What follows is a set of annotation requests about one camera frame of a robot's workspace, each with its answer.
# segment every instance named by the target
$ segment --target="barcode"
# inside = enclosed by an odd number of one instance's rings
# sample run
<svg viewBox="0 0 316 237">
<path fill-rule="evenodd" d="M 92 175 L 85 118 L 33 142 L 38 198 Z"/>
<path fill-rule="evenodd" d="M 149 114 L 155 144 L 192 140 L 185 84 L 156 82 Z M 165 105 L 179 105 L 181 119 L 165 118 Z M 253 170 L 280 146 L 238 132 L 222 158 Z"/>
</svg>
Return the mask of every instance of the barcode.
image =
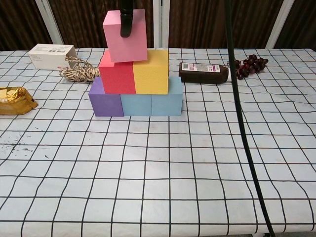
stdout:
<svg viewBox="0 0 316 237">
<path fill-rule="evenodd" d="M 64 53 L 66 51 L 65 50 L 50 50 L 49 52 Z"/>
</svg>

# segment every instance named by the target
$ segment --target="white box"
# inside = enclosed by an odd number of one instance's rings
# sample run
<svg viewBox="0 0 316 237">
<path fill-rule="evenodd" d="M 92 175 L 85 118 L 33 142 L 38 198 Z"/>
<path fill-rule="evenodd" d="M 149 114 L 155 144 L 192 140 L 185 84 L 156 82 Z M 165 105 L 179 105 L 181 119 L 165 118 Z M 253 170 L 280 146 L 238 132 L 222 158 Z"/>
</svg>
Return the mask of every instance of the white box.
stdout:
<svg viewBox="0 0 316 237">
<path fill-rule="evenodd" d="M 36 69 L 60 70 L 73 68 L 75 63 L 66 61 L 66 56 L 77 57 L 73 45 L 38 43 L 28 55 Z"/>
</svg>

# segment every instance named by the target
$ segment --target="foam block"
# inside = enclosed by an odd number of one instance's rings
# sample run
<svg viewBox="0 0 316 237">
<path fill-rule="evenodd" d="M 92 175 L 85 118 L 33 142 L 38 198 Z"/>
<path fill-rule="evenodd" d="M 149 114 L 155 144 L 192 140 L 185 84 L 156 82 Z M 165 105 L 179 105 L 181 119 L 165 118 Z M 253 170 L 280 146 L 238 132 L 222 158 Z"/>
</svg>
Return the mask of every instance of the foam block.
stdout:
<svg viewBox="0 0 316 237">
<path fill-rule="evenodd" d="M 120 95 L 125 116 L 152 115 L 151 95 Z"/>
<path fill-rule="evenodd" d="M 105 51 L 99 64 L 100 76 L 107 94 L 135 94 L 133 62 L 113 63 Z"/>
<path fill-rule="evenodd" d="M 182 110 L 181 77 L 169 77 L 167 95 L 152 95 L 153 116 L 179 116 Z"/>
<path fill-rule="evenodd" d="M 89 98 L 92 104 L 94 114 L 101 116 L 124 116 L 120 95 L 106 94 L 104 92 L 102 80 L 96 77 L 89 91 Z"/>
<path fill-rule="evenodd" d="M 108 11 L 103 30 L 111 54 L 111 61 L 132 62 L 147 60 L 147 36 L 145 10 L 135 9 L 133 26 L 129 37 L 120 36 L 120 11 Z"/>
<path fill-rule="evenodd" d="M 148 50 L 148 60 L 134 62 L 136 94 L 168 94 L 168 50 Z"/>
</svg>

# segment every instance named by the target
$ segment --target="gold foil wrapper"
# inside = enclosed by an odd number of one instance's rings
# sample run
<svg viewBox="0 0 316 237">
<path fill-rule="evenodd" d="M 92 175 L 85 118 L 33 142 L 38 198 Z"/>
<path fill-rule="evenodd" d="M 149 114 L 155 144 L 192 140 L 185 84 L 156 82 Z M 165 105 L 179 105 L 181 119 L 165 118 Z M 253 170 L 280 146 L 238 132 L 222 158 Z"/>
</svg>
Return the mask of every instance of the gold foil wrapper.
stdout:
<svg viewBox="0 0 316 237">
<path fill-rule="evenodd" d="M 37 105 L 23 87 L 0 87 L 0 115 L 23 115 Z"/>
</svg>

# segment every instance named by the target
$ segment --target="pink cube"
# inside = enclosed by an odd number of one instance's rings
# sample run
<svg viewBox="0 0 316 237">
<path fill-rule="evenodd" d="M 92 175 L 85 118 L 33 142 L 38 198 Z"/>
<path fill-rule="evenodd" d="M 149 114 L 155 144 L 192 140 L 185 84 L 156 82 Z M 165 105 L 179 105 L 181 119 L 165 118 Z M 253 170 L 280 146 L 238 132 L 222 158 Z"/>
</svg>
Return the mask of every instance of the pink cube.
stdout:
<svg viewBox="0 0 316 237">
<path fill-rule="evenodd" d="M 132 32 L 129 37 L 120 36 L 120 11 L 108 11 L 103 22 L 107 45 L 114 63 L 147 60 L 145 10 L 135 9 Z"/>
</svg>

